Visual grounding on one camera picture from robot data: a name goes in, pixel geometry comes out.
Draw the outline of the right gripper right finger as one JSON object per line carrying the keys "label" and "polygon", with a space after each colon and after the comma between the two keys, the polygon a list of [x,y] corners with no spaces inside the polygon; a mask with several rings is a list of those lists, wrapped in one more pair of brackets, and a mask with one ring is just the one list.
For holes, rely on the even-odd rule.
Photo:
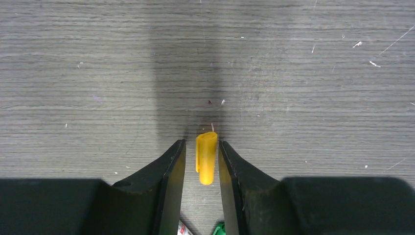
{"label": "right gripper right finger", "polygon": [[415,191],[393,177],[274,179],[219,142],[229,235],[412,235]]}

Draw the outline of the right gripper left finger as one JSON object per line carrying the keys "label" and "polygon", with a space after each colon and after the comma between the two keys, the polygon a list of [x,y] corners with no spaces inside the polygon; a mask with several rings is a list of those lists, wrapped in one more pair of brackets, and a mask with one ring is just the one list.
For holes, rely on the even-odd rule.
{"label": "right gripper left finger", "polygon": [[186,142],[109,185],[101,179],[2,178],[3,235],[175,235]]}

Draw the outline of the yellow pen cap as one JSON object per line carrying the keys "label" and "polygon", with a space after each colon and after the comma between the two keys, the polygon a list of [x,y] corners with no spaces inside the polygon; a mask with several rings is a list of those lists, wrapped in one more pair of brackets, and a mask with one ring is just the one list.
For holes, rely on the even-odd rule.
{"label": "yellow pen cap", "polygon": [[195,169],[203,185],[210,185],[214,181],[217,143],[218,135],[215,132],[206,132],[196,138]]}

